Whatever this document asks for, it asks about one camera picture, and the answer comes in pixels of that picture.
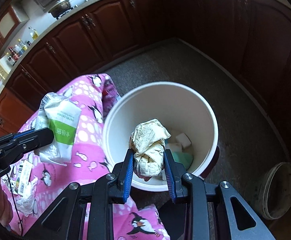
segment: blue gripper pad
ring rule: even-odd
[[[163,157],[164,157],[164,171],[167,178],[167,187],[169,189],[169,195],[170,195],[170,198],[172,199],[172,202],[175,203],[175,200],[177,198],[176,189],[175,189],[175,178],[172,173],[172,168],[170,164],[171,158],[172,158],[173,164],[175,165],[174,159],[169,149],[166,149],[163,152]]]
[[[127,150],[126,159],[124,162],[128,161],[127,165],[127,172],[124,178],[124,185],[123,185],[123,201],[124,203],[127,201],[127,198],[130,195],[131,190],[131,183],[132,183],[132,176],[133,176],[133,166],[134,166],[134,152],[132,149]]]

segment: paper label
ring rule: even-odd
[[[18,169],[18,176],[15,182],[13,193],[23,196],[25,187],[28,185],[33,164],[27,160],[22,160]]]

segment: pink fabric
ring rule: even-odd
[[[35,206],[32,214],[20,218],[24,234],[53,200],[71,182],[81,185],[95,182],[99,177],[109,173],[109,164],[102,150],[103,118],[120,99],[111,78],[107,74],[85,75],[74,79],[63,87],[59,94],[69,96],[82,109],[75,142],[72,148],[72,160],[66,167],[41,163],[38,156],[30,152],[24,156],[33,163],[30,181],[39,179],[35,194]],[[35,113],[20,129],[26,131],[34,127]],[[2,183],[9,201],[12,203],[14,217],[10,223],[12,230],[21,233],[21,226],[16,214],[12,195]],[[84,238],[87,238],[87,221],[90,207],[87,208]],[[138,211],[134,201],[129,197],[124,205],[113,205],[113,228],[115,240],[127,239],[170,239],[160,222],[158,211],[150,205]]]

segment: white tissue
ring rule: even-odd
[[[164,140],[170,134],[157,120],[139,124],[130,136],[129,148],[133,149],[136,160],[134,171],[138,177],[157,176],[164,168]]]
[[[183,149],[185,149],[186,147],[189,147],[192,144],[185,133],[180,133],[179,135],[177,135],[175,137],[175,140],[178,143],[181,143]]]
[[[23,197],[19,198],[15,204],[18,211],[21,211],[26,217],[32,214],[34,207],[34,196],[37,190],[38,178],[35,177],[26,186]]]

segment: glass bottle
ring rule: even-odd
[[[33,40],[36,40],[36,38],[39,37],[38,32],[31,27],[29,27],[29,30],[30,30],[30,35],[33,38]]]

